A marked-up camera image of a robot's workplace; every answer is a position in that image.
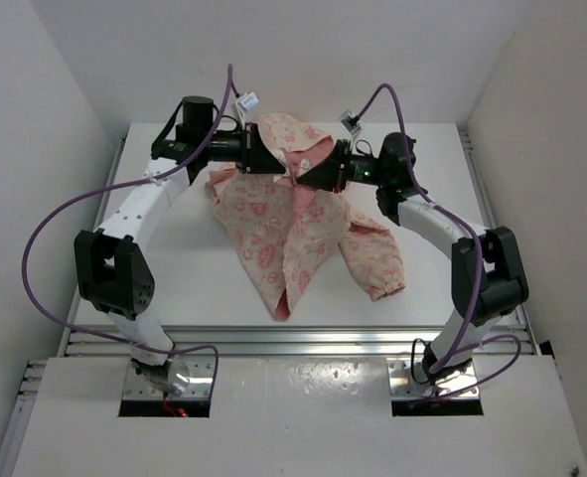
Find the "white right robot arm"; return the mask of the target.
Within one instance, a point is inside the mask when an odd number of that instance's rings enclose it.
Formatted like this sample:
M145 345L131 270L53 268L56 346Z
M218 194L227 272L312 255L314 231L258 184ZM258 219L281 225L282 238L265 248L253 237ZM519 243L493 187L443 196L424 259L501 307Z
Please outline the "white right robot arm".
M513 231L472 225L427 198L414 177L414 144L409 136L393 132L377 155L364 155L340 140L297 181L333 193L349 183L374 186L385 217L449 259L453 312L412 368L415 384L432 387L470 363L488 332L528 299L529 288Z

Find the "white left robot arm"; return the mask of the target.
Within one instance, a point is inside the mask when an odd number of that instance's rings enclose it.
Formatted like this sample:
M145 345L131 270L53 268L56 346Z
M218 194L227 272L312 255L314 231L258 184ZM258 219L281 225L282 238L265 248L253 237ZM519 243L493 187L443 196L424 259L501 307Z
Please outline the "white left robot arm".
M177 380L175 345L151 311L155 280L144 250L163 216L211 162L241 173L281 175L285 168L266 148L254 123L232 130L215 125L212 99L186 96L151 146L142 184L93 232L74 240L79 294L130 343L135 371L158 389Z

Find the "pink hooded kids jacket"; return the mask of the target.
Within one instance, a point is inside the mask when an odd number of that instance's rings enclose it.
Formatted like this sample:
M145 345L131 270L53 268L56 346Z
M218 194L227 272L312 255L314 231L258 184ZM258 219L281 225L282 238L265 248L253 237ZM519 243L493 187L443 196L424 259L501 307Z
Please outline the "pink hooded kids jacket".
M285 113L262 115L257 129L281 178L241 173L224 164L210 175L215 217L232 239L248 277L274 320L286 321L314 274L338 249L371 300L404 286L403 260L388 228L343 196L298 183L328 158L332 136Z

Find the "left metal arm base plate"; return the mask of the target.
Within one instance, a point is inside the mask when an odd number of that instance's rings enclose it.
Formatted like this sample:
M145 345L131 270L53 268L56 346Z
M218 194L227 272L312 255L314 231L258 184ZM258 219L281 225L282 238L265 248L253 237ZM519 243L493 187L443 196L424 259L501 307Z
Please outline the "left metal arm base plate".
M205 401L211 395L214 370L214 359L199 355L176 357L155 367L132 360L121 396L130 401Z

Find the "right metal arm base plate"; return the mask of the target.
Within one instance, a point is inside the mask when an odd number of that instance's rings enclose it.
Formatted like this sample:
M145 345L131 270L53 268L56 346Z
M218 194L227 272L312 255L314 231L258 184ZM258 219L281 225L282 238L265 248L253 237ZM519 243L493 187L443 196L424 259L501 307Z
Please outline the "right metal arm base plate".
M386 360L390 396L395 401L411 401L424 398L478 399L480 390L472 360L460 370L445 378L438 378L434 385L418 384L412 379L410 361L407 358Z

